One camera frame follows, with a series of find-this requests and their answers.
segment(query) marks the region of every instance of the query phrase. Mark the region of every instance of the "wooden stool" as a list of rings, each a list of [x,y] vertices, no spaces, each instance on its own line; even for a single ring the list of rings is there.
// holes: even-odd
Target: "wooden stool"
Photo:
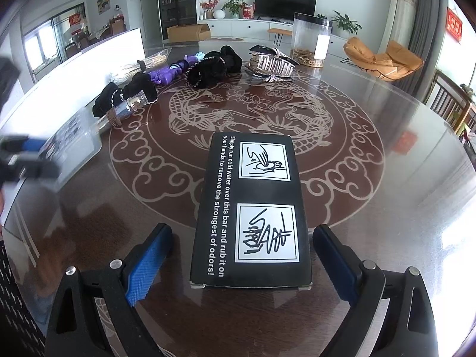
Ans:
[[[274,46],[281,45],[281,40],[283,40],[283,35],[292,36],[293,31],[288,31],[286,29],[279,29],[279,28],[270,28],[268,29],[268,33],[274,34]]]

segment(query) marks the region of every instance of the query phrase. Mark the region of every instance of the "orange chair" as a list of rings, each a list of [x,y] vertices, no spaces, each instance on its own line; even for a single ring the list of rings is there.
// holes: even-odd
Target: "orange chair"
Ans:
[[[344,52],[360,69],[386,81],[406,77],[423,65],[422,59],[393,40],[384,54],[375,54],[359,38],[351,37]]]

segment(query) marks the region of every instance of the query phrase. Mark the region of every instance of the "black patterned fabric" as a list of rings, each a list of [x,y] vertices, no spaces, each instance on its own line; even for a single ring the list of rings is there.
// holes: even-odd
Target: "black patterned fabric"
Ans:
[[[45,355],[45,337],[20,295],[3,241],[0,240],[0,355]]]

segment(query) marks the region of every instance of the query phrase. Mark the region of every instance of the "black box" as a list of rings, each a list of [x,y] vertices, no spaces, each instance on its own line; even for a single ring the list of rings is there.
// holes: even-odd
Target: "black box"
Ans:
[[[198,210],[192,287],[312,284],[292,139],[215,133]]]

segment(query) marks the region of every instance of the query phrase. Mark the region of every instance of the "purple toy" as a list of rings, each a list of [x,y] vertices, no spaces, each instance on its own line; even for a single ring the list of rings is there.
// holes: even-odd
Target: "purple toy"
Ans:
[[[179,60],[170,66],[149,72],[152,82],[160,85],[169,85],[177,76],[182,75],[191,66],[197,63],[199,60],[202,60],[204,55],[205,54],[203,52],[198,52],[193,56],[185,55],[182,60]]]

